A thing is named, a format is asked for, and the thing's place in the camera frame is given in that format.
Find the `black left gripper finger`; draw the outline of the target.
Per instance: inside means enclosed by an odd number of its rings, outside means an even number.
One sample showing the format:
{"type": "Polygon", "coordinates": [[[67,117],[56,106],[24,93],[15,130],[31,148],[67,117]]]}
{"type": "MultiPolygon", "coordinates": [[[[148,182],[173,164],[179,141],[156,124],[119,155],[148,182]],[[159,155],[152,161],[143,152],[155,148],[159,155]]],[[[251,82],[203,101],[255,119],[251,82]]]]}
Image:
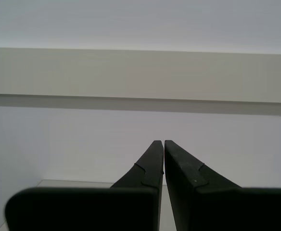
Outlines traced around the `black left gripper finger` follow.
{"type": "Polygon", "coordinates": [[[179,231],[281,231],[281,188],[243,188],[171,140],[165,171],[179,231]]]}
{"type": "Polygon", "coordinates": [[[109,188],[36,187],[12,196],[4,210],[11,231],[156,231],[164,148],[153,141],[109,188]]]}

